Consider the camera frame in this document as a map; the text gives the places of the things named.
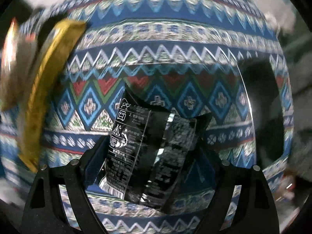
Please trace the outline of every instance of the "zigzag pattern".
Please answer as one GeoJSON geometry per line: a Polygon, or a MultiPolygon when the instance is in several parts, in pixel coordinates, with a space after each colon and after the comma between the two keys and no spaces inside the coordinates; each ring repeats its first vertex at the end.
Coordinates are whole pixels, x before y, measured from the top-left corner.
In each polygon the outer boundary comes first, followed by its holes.
{"type": "Polygon", "coordinates": [[[196,21],[276,40],[265,20],[211,0],[115,0],[72,11],[69,18],[88,20],[92,27],[125,19],[168,18],[196,21]]]}
{"type": "Polygon", "coordinates": [[[181,219],[178,219],[176,224],[174,226],[171,226],[166,220],[164,220],[160,227],[157,227],[153,222],[148,222],[146,226],[143,228],[138,223],[133,224],[131,227],[128,227],[124,221],[118,220],[116,226],[108,219],[105,218],[102,221],[102,224],[105,226],[105,228],[108,231],[114,231],[122,228],[128,233],[146,233],[149,229],[153,229],[156,232],[161,232],[165,228],[168,230],[175,230],[178,232],[185,231],[185,230],[194,230],[198,223],[200,222],[200,219],[197,216],[194,216],[189,224],[186,224],[181,219]]]}
{"type": "Polygon", "coordinates": [[[250,168],[255,164],[255,141],[250,141],[235,148],[225,149],[219,152],[221,159],[226,159],[235,166],[250,168]]]}
{"type": "Polygon", "coordinates": [[[269,188],[272,192],[274,192],[278,188],[282,179],[283,179],[283,175],[276,177],[274,180],[268,182],[269,188]]]}
{"type": "Polygon", "coordinates": [[[281,157],[280,159],[276,160],[272,165],[268,166],[263,170],[264,176],[267,180],[274,177],[277,173],[282,172],[286,169],[288,156],[281,157]]]}
{"type": "MultiPolygon", "coordinates": [[[[67,70],[62,80],[65,82],[70,79],[71,82],[76,82],[79,77],[82,80],[88,80],[91,76],[94,76],[96,79],[102,79],[107,73],[117,78],[122,72],[125,72],[128,76],[134,76],[141,70],[146,75],[152,75],[156,70],[165,75],[172,69],[176,70],[179,74],[184,74],[189,69],[195,74],[199,74],[203,69],[210,74],[214,74],[215,71],[221,69],[226,74],[232,71],[235,75],[238,75],[238,60],[245,57],[251,58],[257,56],[257,52],[252,55],[249,51],[246,51],[245,55],[239,51],[237,56],[235,56],[230,49],[227,50],[226,54],[221,47],[217,48],[215,54],[206,47],[203,47],[201,54],[199,54],[193,46],[188,49],[187,53],[184,53],[178,45],[175,45],[169,51],[162,44],[159,45],[156,52],[153,52],[150,47],[144,46],[140,53],[134,48],[130,48],[123,55],[115,47],[109,57],[102,49],[95,59],[93,59],[89,52],[86,52],[82,61],[79,60],[78,55],[75,55],[71,62],[67,64],[67,70]],[[144,66],[148,64],[153,64],[153,67],[148,68],[144,66]]],[[[271,54],[269,60],[276,74],[278,71],[285,70],[286,64],[283,56],[276,55],[276,58],[274,58],[271,54]]]]}

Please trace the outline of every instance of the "red triangle pattern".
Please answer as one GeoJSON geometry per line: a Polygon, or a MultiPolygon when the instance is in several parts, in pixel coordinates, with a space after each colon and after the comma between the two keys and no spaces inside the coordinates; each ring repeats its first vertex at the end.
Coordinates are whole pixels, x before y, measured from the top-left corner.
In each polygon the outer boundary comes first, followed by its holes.
{"type": "Polygon", "coordinates": [[[128,76],[127,77],[131,87],[144,89],[148,84],[150,78],[148,76],[142,76],[140,78],[136,76],[128,76]]]}
{"type": "Polygon", "coordinates": [[[196,75],[196,78],[201,89],[205,91],[210,90],[213,87],[216,76],[203,70],[200,74],[196,75]]]}
{"type": "Polygon", "coordinates": [[[284,77],[278,75],[278,76],[276,77],[276,83],[277,83],[278,89],[282,88],[283,83],[284,83],[284,77]]]}
{"type": "Polygon", "coordinates": [[[73,88],[77,97],[81,94],[83,87],[85,86],[86,83],[87,81],[80,81],[80,82],[73,83],[73,88]]]}
{"type": "Polygon", "coordinates": [[[116,83],[118,78],[109,78],[108,80],[105,79],[98,79],[98,84],[101,89],[101,92],[103,95],[106,95],[110,88],[113,87],[113,85],[116,83]]]}
{"type": "Polygon", "coordinates": [[[179,75],[176,73],[171,73],[168,75],[164,75],[163,79],[167,83],[170,89],[177,89],[182,83],[185,81],[185,75],[179,75]]]}
{"type": "Polygon", "coordinates": [[[229,73],[225,76],[225,81],[230,85],[231,88],[235,88],[240,77],[235,76],[233,73],[229,73]]]}

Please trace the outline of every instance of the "yellow packet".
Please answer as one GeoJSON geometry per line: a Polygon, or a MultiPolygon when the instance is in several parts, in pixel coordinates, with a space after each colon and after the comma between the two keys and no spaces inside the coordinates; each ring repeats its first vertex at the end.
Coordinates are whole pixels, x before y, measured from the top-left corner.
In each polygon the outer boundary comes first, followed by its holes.
{"type": "Polygon", "coordinates": [[[40,137],[48,98],[58,76],[85,31],[86,23],[65,19],[55,25],[35,61],[18,117],[20,159],[34,173],[40,156],[40,137]]]}

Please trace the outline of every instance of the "metal screw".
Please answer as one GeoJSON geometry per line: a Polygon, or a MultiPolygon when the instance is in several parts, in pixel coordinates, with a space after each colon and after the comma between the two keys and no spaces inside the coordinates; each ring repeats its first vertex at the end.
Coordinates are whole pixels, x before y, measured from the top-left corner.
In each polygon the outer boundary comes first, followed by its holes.
{"type": "Polygon", "coordinates": [[[79,163],[79,159],[71,160],[71,165],[77,165],[79,163]]]}
{"type": "Polygon", "coordinates": [[[44,164],[43,166],[41,166],[40,169],[43,171],[43,170],[45,170],[47,167],[48,167],[48,166],[47,166],[46,164],[44,164]]]}
{"type": "Polygon", "coordinates": [[[230,165],[230,162],[224,159],[224,160],[222,160],[222,164],[223,164],[224,166],[229,166],[229,165],[230,165]]]}
{"type": "Polygon", "coordinates": [[[254,165],[253,166],[253,168],[254,168],[254,170],[256,171],[256,172],[258,172],[258,171],[260,171],[261,169],[260,169],[260,167],[259,166],[257,166],[257,165],[254,165]]]}

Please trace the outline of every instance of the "diamond pattern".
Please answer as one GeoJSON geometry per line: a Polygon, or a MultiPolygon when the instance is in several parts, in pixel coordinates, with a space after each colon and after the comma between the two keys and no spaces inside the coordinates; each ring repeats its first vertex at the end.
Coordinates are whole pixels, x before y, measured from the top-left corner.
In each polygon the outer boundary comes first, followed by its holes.
{"type": "Polygon", "coordinates": [[[218,81],[209,97],[210,109],[215,112],[220,121],[223,121],[230,109],[231,103],[230,94],[223,84],[218,81]]]}
{"type": "Polygon", "coordinates": [[[98,100],[96,91],[93,89],[92,84],[89,84],[88,89],[79,104],[78,113],[82,117],[84,126],[89,128],[92,122],[96,119],[101,110],[102,105],[98,100]]]}
{"type": "Polygon", "coordinates": [[[52,118],[48,123],[48,128],[49,129],[63,129],[62,123],[55,111],[52,113],[52,118]]]}
{"type": "Polygon", "coordinates": [[[166,82],[168,88],[170,91],[176,91],[177,88],[179,88],[182,83],[185,81],[185,75],[179,75],[179,74],[168,74],[163,76],[164,81],[166,82]]]}
{"type": "Polygon", "coordinates": [[[73,100],[66,89],[57,105],[57,114],[63,127],[66,127],[74,112],[73,100]]]}
{"type": "Polygon", "coordinates": [[[151,105],[160,105],[165,107],[166,109],[170,110],[171,108],[171,101],[167,97],[167,95],[163,92],[162,87],[159,85],[154,85],[152,90],[147,95],[146,102],[148,102],[151,105]]]}
{"type": "Polygon", "coordinates": [[[224,124],[235,124],[241,122],[241,116],[239,115],[235,104],[232,104],[227,116],[224,119],[224,124]]]}
{"type": "Polygon", "coordinates": [[[238,93],[236,96],[236,106],[239,110],[242,120],[246,120],[247,114],[249,113],[248,100],[244,87],[239,85],[238,93]]]}
{"type": "Polygon", "coordinates": [[[65,129],[69,131],[84,131],[85,130],[82,120],[80,119],[76,110],[65,129]]]}
{"type": "Polygon", "coordinates": [[[280,75],[276,76],[276,83],[277,83],[278,89],[280,89],[282,87],[283,82],[284,82],[284,77],[282,77],[280,75]]]}
{"type": "Polygon", "coordinates": [[[177,106],[184,117],[190,118],[196,116],[202,110],[202,97],[197,93],[195,87],[190,81],[182,91],[177,106]]]}
{"type": "Polygon", "coordinates": [[[144,89],[146,85],[150,82],[150,78],[148,76],[142,77],[128,76],[127,80],[132,86],[140,89],[144,89]]]}

